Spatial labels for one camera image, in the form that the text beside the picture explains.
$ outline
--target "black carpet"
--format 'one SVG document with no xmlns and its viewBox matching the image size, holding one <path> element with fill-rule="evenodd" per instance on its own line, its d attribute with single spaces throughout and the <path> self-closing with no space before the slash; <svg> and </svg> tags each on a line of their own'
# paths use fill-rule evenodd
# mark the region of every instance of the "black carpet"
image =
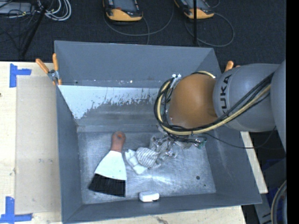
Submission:
<svg viewBox="0 0 299 224">
<path fill-rule="evenodd" d="M 35 0 L 26 1 L 36 6 Z M 43 17 L 29 43 L 39 14 L 20 18 L 0 14 L 0 60 L 33 62 L 40 58 L 44 62 L 52 62 L 55 40 L 213 47 L 221 71 L 224 71 L 228 60 L 244 65 L 280 64 L 286 59 L 286 0 L 206 0 L 211 7 L 216 6 L 216 14 L 212 18 L 198 20 L 197 42 L 194 42 L 194 24 L 179 11 L 173 0 L 138 0 L 144 17 L 130 26 L 107 22 L 102 0 L 69 1 L 70 18 L 53 21 Z M 267 135 L 251 133 L 254 145 L 265 141 Z M 261 165 L 267 160 L 285 156 L 283 149 L 277 149 L 281 147 L 277 133 L 265 147 L 267 145 L 272 149 L 257 150 Z"/>
</svg>

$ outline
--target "robotic hand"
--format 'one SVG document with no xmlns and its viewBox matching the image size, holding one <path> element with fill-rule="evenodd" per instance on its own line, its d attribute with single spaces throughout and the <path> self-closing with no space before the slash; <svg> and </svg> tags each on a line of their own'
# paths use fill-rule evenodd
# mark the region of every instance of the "robotic hand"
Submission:
<svg viewBox="0 0 299 224">
<path fill-rule="evenodd" d="M 218 78 L 206 71 L 166 81 L 154 113 L 173 143 L 201 147 L 202 133 L 226 125 L 247 132 L 278 131 L 285 143 L 285 61 L 236 66 L 229 61 Z"/>
</svg>

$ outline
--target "white eraser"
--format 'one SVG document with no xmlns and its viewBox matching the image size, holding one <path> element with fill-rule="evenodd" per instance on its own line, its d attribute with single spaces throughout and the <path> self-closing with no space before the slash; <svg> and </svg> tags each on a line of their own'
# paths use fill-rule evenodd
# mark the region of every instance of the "white eraser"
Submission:
<svg viewBox="0 0 299 224">
<path fill-rule="evenodd" d="M 154 200 L 158 200 L 160 197 L 159 193 L 155 191 L 145 191 L 139 193 L 139 199 L 143 202 L 152 202 Z"/>
</svg>

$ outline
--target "wooden brush handle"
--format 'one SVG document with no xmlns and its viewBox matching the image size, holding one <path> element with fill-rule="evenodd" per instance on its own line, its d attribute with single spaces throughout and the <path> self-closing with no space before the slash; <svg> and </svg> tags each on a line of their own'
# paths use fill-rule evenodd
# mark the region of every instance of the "wooden brush handle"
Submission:
<svg viewBox="0 0 299 224">
<path fill-rule="evenodd" d="M 125 143 L 126 135 L 122 131 L 117 131 L 112 135 L 111 141 L 111 151 L 120 152 L 122 150 L 123 144 Z"/>
</svg>

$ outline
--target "white cable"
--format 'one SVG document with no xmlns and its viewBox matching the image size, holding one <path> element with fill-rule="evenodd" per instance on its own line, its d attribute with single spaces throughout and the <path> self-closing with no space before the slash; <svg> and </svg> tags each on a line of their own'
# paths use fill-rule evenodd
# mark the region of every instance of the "white cable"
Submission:
<svg viewBox="0 0 299 224">
<path fill-rule="evenodd" d="M 20 18 L 20 17 L 24 17 L 24 16 L 26 16 L 26 15 L 27 15 L 27 13 L 26 13 L 26 12 L 22 12 L 22 14 L 21 14 L 21 15 L 9 16 L 8 18 Z"/>
<path fill-rule="evenodd" d="M 62 8 L 61 0 L 57 0 L 57 1 L 59 3 L 58 9 L 55 10 L 55 11 L 46 10 L 45 16 L 52 19 L 52 20 L 54 20 L 54 21 L 65 21 L 71 16 L 71 4 L 68 0 L 63 0 L 66 12 L 62 16 L 57 16 L 57 15 L 54 15 L 54 14 L 57 14 Z M 37 0 L 37 3 L 40 6 L 40 8 L 43 7 L 40 0 Z"/>
</svg>

